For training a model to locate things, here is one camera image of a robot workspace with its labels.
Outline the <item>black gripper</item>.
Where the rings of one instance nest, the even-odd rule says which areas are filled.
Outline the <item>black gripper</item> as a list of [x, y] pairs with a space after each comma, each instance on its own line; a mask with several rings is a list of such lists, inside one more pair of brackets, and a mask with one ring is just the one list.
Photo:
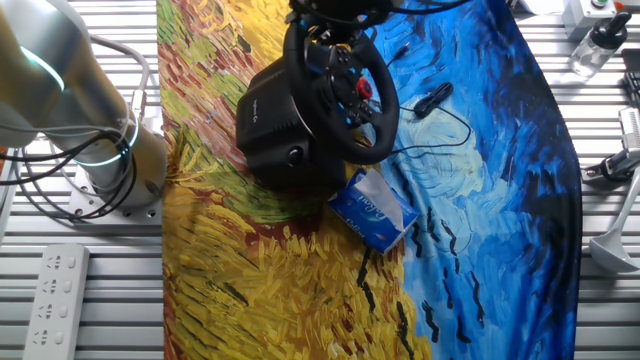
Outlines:
[[299, 23], [309, 32], [320, 25], [319, 17], [330, 22], [321, 27], [320, 44], [351, 46], [357, 39], [357, 29], [351, 26], [368, 28], [384, 22], [391, 11], [391, 1], [305, 0], [304, 9], [308, 13], [291, 10], [285, 16], [285, 23]]

